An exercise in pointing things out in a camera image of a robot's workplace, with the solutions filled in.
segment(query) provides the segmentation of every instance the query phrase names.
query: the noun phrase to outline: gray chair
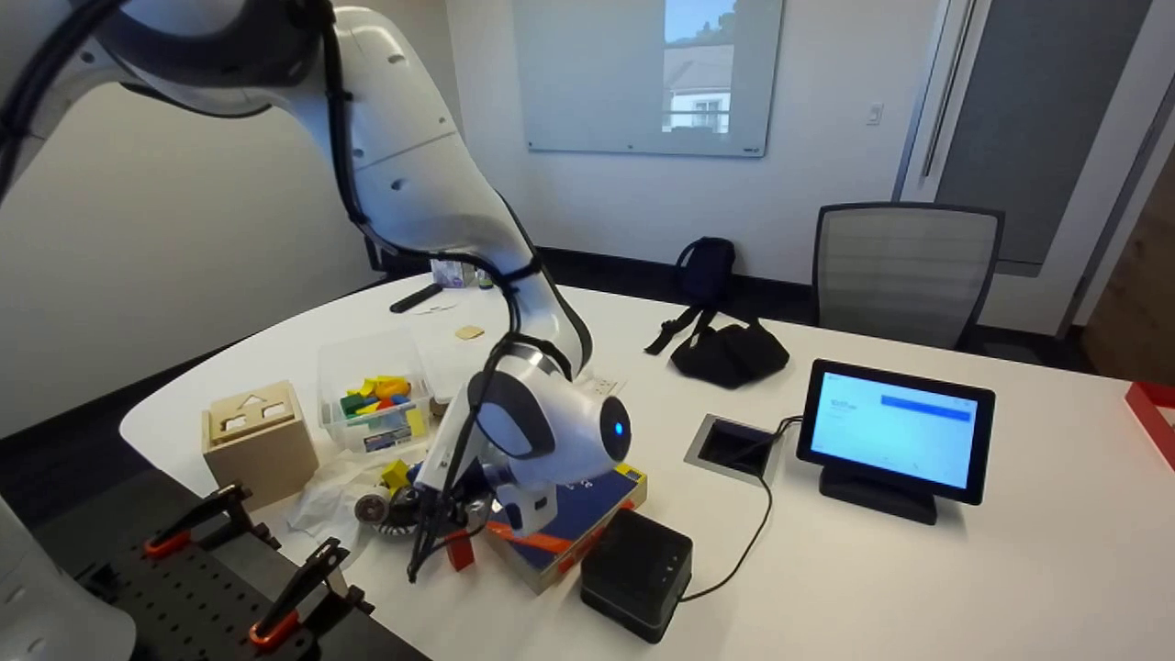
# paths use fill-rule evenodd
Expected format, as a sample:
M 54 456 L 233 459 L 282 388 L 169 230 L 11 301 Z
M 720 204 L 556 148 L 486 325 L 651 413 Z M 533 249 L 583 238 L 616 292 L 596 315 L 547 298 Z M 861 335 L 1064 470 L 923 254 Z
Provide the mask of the gray chair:
M 998 233 L 995 210 L 825 204 L 812 263 L 817 319 L 956 347 L 984 308 Z

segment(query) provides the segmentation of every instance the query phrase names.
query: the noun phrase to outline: table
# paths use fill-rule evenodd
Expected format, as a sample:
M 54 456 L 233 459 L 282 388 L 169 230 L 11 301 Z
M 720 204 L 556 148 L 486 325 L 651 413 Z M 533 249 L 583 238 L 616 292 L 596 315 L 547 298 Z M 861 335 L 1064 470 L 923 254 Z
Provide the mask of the table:
M 355 335 L 388 335 L 451 391 L 490 351 L 507 315 L 500 292 L 457 291 L 411 315 L 388 304 L 422 279 L 399 279 L 293 315 L 181 373 L 146 397 L 123 432 L 195 490 L 208 401 L 289 378 L 311 403 L 317 351 Z M 732 586 L 679 605 L 662 647 L 645 647 L 577 598 L 577 577 L 533 591 L 490 545 L 451 572 L 446 558 L 409 585 L 409 544 L 354 521 L 354 478 L 370 470 L 337 452 L 309 413 L 323 470 L 306 494 L 266 521 L 282 553 L 323 534 L 354 545 L 344 577 L 365 585 L 375 620 L 431 658 L 1170 658 L 1175 652 L 1175 474 L 1123 403 L 1126 380 L 961 357 L 945 347 L 766 324 L 795 363 L 726 391 L 679 378 L 645 357 L 679 304 L 566 291 L 596 335 L 591 373 L 616 380 L 634 418 L 633 461 L 651 474 L 642 512 L 693 541 L 693 586 L 720 579 L 765 511 L 765 490 L 688 461 L 701 418 L 771 430 L 803 406 L 817 357 L 892 367 L 995 388 L 989 501 L 939 498 L 939 523 L 916 523 L 819 494 L 819 467 L 782 444 L 771 474 L 774 519 Z M 457 325 L 490 335 L 458 342 Z

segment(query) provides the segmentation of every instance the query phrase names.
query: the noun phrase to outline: black cable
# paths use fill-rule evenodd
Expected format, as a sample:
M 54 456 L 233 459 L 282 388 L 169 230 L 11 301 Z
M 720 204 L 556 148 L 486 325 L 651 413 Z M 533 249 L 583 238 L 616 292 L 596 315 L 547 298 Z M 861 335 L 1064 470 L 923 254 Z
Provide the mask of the black cable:
M 782 432 L 785 432 L 788 426 L 796 426 L 796 423 L 803 423 L 803 413 L 788 413 L 788 418 L 782 418 L 782 423 L 774 426 L 774 439 L 771 439 L 771 444 L 779 444 L 779 439 L 782 439 Z M 697 598 L 705 598 L 705 593 L 711 593 L 711 591 L 726 586 L 726 585 L 739 577 L 741 561 L 746 561 L 746 558 L 748 558 L 748 549 L 757 545 L 757 541 L 760 541 L 760 532 L 766 527 L 766 519 L 771 519 L 771 511 L 774 511 L 774 490 L 771 490 L 771 484 L 765 482 L 765 474 L 757 474 L 757 482 L 760 482 L 760 488 L 766 490 L 766 511 L 765 511 L 765 519 L 760 519 L 757 532 L 748 534 L 748 544 L 741 545 L 741 553 L 739 553 L 736 567 L 732 567 L 720 585 L 701 586 L 701 591 L 693 591 L 693 593 L 683 593 L 679 603 L 697 603 Z
M 0 201 L 16 184 L 21 140 L 28 134 L 37 111 L 74 60 L 74 51 L 123 7 L 125 0 L 82 0 L 61 25 L 47 31 L 37 53 L 25 61 L 11 94 L 0 105 Z

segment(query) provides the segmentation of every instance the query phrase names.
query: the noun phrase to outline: wooden block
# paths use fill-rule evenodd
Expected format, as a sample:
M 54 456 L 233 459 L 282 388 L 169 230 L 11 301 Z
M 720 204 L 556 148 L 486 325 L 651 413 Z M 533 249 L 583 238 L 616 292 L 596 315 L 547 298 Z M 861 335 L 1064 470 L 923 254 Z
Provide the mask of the wooden block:
M 246 508 L 293 494 L 320 470 L 299 391 L 276 380 L 206 410 L 206 461 L 216 484 L 241 484 Z

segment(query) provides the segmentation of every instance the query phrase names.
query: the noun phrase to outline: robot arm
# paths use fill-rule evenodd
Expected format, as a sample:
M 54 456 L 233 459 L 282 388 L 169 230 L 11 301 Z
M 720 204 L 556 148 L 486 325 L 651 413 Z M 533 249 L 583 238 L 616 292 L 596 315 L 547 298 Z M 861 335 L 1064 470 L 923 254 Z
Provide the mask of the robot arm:
M 535 266 L 523 222 L 387 14 L 332 0 L 3 0 L 0 47 L 0 199 L 70 101 L 102 80 L 214 117 L 278 105 L 336 162 L 366 238 L 475 259 L 495 279 L 511 335 L 457 391 L 419 470 L 433 521 L 415 565 L 448 532 L 446 498 L 470 467 L 507 498 L 515 527 L 533 532 L 556 519 L 556 484 L 624 459 L 624 403 L 579 378 L 588 325 Z

